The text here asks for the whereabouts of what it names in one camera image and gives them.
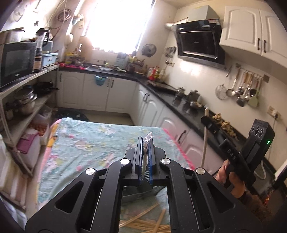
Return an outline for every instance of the metal screw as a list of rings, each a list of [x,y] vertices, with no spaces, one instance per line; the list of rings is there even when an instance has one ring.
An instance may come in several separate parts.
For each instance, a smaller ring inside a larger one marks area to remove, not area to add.
[[[203,168],[198,168],[195,170],[197,174],[203,175],[205,173],[205,170]]]
[[[88,168],[88,169],[86,170],[86,174],[87,174],[87,175],[92,175],[92,174],[94,174],[95,172],[96,172],[96,170],[93,169],[93,168]]]
[[[127,164],[129,164],[129,163],[130,163],[130,160],[129,160],[129,159],[127,159],[127,158],[121,159],[121,164],[122,164],[122,165],[127,165]]]
[[[170,159],[162,159],[163,164],[170,164]]]

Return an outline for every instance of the blender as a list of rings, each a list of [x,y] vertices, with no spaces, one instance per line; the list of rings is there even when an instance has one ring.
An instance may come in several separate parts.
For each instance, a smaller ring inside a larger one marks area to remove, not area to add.
[[[42,47],[45,46],[48,43],[49,39],[49,30],[46,30],[44,28],[40,28],[36,32],[36,38],[37,38],[37,50],[35,55],[35,62],[34,62],[34,73],[38,73],[42,69]]]

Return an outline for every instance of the basket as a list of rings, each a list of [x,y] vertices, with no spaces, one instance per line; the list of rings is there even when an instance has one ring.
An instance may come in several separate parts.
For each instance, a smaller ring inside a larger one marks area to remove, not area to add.
[[[107,78],[108,78],[108,77],[101,77],[101,76],[95,75],[96,84],[97,84],[98,86],[102,86],[102,85],[105,83],[105,81],[106,81]]]

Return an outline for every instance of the power outlet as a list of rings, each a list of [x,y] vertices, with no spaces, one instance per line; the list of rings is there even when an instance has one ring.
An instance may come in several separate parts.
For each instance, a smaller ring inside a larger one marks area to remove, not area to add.
[[[273,118],[275,118],[276,113],[278,114],[278,118],[276,119],[277,121],[279,121],[281,119],[281,115],[278,111],[276,111],[275,108],[273,108],[272,106],[269,106],[268,110],[267,110],[268,115],[272,116]]]

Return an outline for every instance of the floral bedsheet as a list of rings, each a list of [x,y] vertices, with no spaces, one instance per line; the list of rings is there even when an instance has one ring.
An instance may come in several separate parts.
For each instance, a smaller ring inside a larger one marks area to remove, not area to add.
[[[88,167],[104,169],[123,158],[127,149],[137,146],[139,136],[145,137],[151,131],[155,146],[164,149],[166,156],[177,161],[182,167],[189,168],[176,143],[161,128],[110,125],[63,118],[54,133],[56,140],[39,179],[38,208],[45,205]],[[160,205],[146,217],[157,219],[160,208],[168,209],[166,189],[160,191],[156,197],[123,206],[121,219],[133,217],[156,201],[160,202]],[[168,211],[163,222],[169,222]]]

